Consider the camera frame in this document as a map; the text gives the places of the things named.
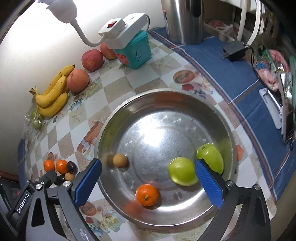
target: metal bowl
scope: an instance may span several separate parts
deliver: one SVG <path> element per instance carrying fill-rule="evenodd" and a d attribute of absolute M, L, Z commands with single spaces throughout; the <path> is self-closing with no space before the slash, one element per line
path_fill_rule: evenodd
<path fill-rule="evenodd" d="M 118 213 L 138 225 L 171 229 L 200 223 L 213 210 L 204 189 L 199 182 L 189 187 L 175 184 L 167 166 L 179 156 L 195 161 L 198 147 L 208 142 L 222 154 L 222 177 L 231 179 L 235 144 L 225 119 L 214 107 L 179 90 L 156 89 L 136 95 L 113 111 L 99 133 L 100 189 Z M 114 167 L 115 153 L 127 155 L 127 167 Z M 149 208 L 135 201 L 137 188 L 146 183 L 158 188 L 161 196 Z"/>

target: black power adapter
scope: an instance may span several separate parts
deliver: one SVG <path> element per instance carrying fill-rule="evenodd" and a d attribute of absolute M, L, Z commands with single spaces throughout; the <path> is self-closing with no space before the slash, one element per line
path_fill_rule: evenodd
<path fill-rule="evenodd" d="M 237 61 L 246 56 L 246 48 L 240 41 L 233 41 L 229 44 L 222 46 L 222 58 L 228 58 L 231 62 Z"/>

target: metal bolt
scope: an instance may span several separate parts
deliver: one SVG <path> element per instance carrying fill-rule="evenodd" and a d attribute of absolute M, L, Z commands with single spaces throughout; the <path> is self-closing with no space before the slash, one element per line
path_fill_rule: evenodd
<path fill-rule="evenodd" d="M 258 190 L 258 191 L 261 190 L 261 187 L 260 187 L 258 184 L 255 184 L 255 185 L 254 185 L 254 188 L 255 188 L 256 190 Z"/>
<path fill-rule="evenodd" d="M 39 190 L 41 190 L 41 189 L 42 189 L 42 185 L 39 183 L 39 184 L 37 184 L 37 185 L 36 185 L 36 187 L 35 187 L 35 188 L 36 188 L 36 190 L 38 190 L 38 191 L 39 191 Z"/>
<path fill-rule="evenodd" d="M 234 186 L 234 182 L 233 181 L 227 181 L 226 185 L 229 187 L 233 187 Z"/>
<path fill-rule="evenodd" d="M 68 186 L 70 186 L 71 185 L 71 182 L 70 181 L 65 181 L 64 183 L 63 183 L 63 186 L 64 187 L 68 187 Z"/>

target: stainless steel kettle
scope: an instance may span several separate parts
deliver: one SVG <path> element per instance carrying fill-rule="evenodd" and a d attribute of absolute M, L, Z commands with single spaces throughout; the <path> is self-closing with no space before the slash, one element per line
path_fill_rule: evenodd
<path fill-rule="evenodd" d="M 168 38 L 181 44 L 199 44 L 203 39 L 203 0 L 161 0 Z"/>

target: teal box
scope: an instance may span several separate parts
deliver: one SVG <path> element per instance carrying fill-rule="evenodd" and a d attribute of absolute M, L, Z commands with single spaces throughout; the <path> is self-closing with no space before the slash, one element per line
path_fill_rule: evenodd
<path fill-rule="evenodd" d="M 148 33 L 141 30 L 123 49 L 113 50 L 121 63 L 137 69 L 151 58 Z"/>

